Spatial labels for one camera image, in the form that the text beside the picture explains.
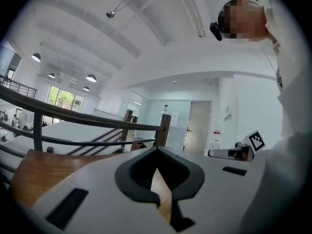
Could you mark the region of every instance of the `ceiling light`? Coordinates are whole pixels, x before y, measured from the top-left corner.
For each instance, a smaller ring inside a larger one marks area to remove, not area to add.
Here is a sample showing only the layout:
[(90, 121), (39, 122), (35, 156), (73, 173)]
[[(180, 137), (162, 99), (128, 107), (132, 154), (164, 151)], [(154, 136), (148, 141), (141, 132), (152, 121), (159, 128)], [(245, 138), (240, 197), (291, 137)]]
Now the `ceiling light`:
[(115, 16), (115, 12), (114, 12), (114, 11), (107, 12), (107, 13), (106, 13), (106, 16), (107, 16), (108, 18), (113, 18), (113, 17)]
[(34, 53), (31, 57), (32, 57), (35, 61), (41, 62), (41, 55), (40, 55), (39, 53)]
[(97, 81), (97, 78), (94, 75), (88, 75), (86, 78), (87, 78), (87, 80), (89, 80), (91, 82), (96, 82)]

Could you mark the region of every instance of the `window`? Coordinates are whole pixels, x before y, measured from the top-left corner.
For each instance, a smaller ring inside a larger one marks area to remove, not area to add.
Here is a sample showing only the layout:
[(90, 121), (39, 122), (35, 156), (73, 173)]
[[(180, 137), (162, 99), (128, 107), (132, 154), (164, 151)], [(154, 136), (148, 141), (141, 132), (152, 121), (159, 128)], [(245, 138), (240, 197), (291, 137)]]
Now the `window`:
[[(55, 86), (51, 86), (47, 103), (75, 112), (80, 112), (83, 99), (83, 96), (71, 93)], [(59, 119), (45, 116), (43, 121), (47, 122), (48, 124), (53, 124), (59, 122)]]

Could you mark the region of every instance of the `black device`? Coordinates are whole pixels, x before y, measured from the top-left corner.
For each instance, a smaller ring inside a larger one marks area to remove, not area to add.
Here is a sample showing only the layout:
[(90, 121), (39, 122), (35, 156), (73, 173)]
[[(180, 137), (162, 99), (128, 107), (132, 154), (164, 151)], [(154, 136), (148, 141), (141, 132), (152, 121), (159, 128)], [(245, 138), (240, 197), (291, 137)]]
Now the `black device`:
[(217, 24), (217, 22), (210, 23), (210, 27), (209, 28), (210, 28), (210, 31), (215, 36), (215, 38), (218, 41), (221, 41), (222, 40), (222, 34), (221, 34), (220, 30), (219, 30), (219, 25)]

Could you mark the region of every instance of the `black rubber pad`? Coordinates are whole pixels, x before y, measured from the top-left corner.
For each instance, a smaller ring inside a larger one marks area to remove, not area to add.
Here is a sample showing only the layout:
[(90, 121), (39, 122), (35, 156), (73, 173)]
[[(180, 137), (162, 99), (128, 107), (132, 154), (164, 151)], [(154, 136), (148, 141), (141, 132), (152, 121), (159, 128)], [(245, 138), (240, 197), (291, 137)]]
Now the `black rubber pad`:
[(63, 230), (88, 193), (84, 189), (73, 189), (45, 219)]
[(238, 168), (234, 168), (234, 167), (230, 167), (230, 166), (226, 166), (222, 169), (223, 171), (232, 173), (232, 174), (237, 174), (237, 175), (241, 175), (241, 176), (245, 176), (246, 174), (246, 170), (242, 170), (242, 169), (238, 169)]

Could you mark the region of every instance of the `floor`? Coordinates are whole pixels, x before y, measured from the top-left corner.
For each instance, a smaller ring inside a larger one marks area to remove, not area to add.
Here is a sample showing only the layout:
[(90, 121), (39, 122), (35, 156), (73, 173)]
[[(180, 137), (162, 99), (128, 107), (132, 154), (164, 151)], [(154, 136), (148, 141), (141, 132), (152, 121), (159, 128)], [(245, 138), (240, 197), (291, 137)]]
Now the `floor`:
[(160, 198), (160, 206), (158, 208), (162, 217), (170, 223), (171, 218), (171, 205), (172, 205), (172, 193), (169, 190), (167, 184), (163, 180), (160, 172), (156, 169), (152, 180), (151, 191), (157, 193)]

